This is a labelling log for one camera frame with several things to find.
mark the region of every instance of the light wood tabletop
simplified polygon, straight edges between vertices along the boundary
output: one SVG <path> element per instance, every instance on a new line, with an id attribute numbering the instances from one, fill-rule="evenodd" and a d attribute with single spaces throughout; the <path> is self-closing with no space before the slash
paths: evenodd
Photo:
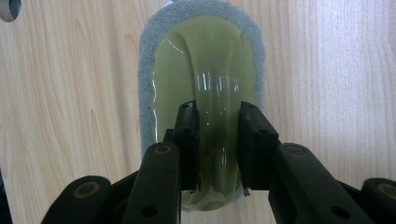
<path id="1" fill-rule="evenodd" d="M 263 112 L 280 140 L 355 188 L 395 180 L 396 2 L 230 2 L 262 28 Z M 14 223 L 40 222 L 77 178 L 114 183 L 139 168 L 139 38 L 164 3 L 22 0 L 15 21 L 0 21 L 0 166 Z M 267 196 L 181 221 L 275 223 Z"/>

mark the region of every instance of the olive green plastic handle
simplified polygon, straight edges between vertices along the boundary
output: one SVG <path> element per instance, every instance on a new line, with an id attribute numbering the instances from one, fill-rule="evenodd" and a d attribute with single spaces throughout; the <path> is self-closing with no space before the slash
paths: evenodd
<path id="1" fill-rule="evenodd" d="M 153 138 L 161 142 L 178 107 L 196 100 L 200 115 L 201 190 L 182 192 L 182 205 L 208 211 L 233 201 L 241 101 L 254 104 L 253 52 L 241 31 L 216 17 L 197 17 L 169 30 L 155 50 Z"/>

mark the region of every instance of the gray scrubbing pad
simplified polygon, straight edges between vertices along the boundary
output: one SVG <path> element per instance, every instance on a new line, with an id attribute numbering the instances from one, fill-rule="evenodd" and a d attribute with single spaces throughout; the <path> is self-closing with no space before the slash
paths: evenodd
<path id="1" fill-rule="evenodd" d="M 230 3 L 218 0 L 180 0 L 163 7 L 153 15 L 146 24 L 140 37 L 140 61 L 138 68 L 140 132 L 142 155 L 154 144 L 152 128 L 154 115 L 151 112 L 151 102 L 154 90 L 151 86 L 151 73 L 155 64 L 154 51 L 163 35 L 174 25 L 189 18 L 199 16 L 214 16 L 230 21 L 245 35 L 253 49 L 254 68 L 256 71 L 256 86 L 254 96 L 256 106 L 262 108 L 264 87 L 264 47 L 260 28 L 242 9 Z"/>

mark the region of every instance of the wooden table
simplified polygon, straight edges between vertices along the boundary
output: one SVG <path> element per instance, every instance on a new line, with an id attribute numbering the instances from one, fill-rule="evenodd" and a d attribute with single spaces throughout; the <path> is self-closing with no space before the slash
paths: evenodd
<path id="1" fill-rule="evenodd" d="M 138 169 L 139 37 L 164 2 L 22 1 L 15 21 L 0 21 L 0 165 L 15 223 L 38 223 L 76 178 Z M 262 28 L 264 114 L 281 141 L 356 188 L 396 179 L 396 3 L 230 2 Z M 266 192 L 182 215 L 273 222 Z"/>

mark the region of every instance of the sponge edge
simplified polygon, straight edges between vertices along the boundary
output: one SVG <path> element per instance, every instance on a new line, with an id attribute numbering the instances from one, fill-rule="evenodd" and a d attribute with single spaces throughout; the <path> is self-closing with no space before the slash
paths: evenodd
<path id="1" fill-rule="evenodd" d="M 151 113 L 151 101 L 154 90 L 151 86 L 151 73 L 155 64 L 154 51 L 163 35 L 177 23 L 199 16 L 214 16 L 223 18 L 245 35 L 253 49 L 254 69 L 256 72 L 256 86 L 254 96 L 256 105 L 262 108 L 264 87 L 264 47 L 260 28 L 242 9 L 230 3 L 218 0 L 180 0 L 172 5 L 163 7 L 153 15 L 146 24 L 140 37 L 140 61 L 138 67 L 139 87 L 139 116 L 142 155 L 146 149 L 154 144 L 152 128 L 154 116 Z"/>

